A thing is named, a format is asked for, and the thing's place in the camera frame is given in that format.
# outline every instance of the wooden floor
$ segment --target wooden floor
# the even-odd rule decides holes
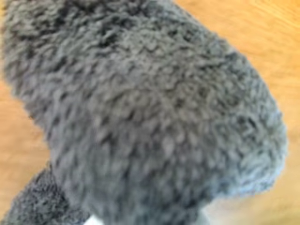
[[[212,225],[300,225],[300,1],[177,2],[248,56],[288,125],[289,158],[274,189],[248,199],[215,202],[207,209]],[[0,82],[0,217],[47,158],[40,131]]]

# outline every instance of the wooden surface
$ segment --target wooden surface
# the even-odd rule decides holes
[[[289,158],[274,189],[248,199],[215,202],[207,209],[212,225],[300,225],[300,1],[177,2],[248,56],[288,125]],[[0,217],[47,157],[39,129],[0,82]]]

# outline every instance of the gray plush material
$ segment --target gray plush material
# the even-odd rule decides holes
[[[14,199],[1,225],[83,225],[88,217],[69,205],[48,167]]]
[[[56,183],[106,225],[190,225],[282,170],[266,84],[170,0],[7,0],[5,19],[6,79],[45,132]]]

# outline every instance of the fleece fabric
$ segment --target fleece fabric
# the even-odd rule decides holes
[[[171,0],[6,0],[4,62],[55,183],[105,225],[190,225],[216,198],[269,189],[283,168],[285,126],[265,82]],[[34,212],[30,225],[49,224],[53,201],[24,216],[13,205],[5,224]]]

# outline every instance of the gray fuzzy slipper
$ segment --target gray fuzzy slipper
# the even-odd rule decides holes
[[[191,225],[280,174],[286,132],[266,84],[171,0],[6,0],[5,19],[6,80],[51,152],[39,177],[66,198],[31,199],[37,178],[4,224]]]

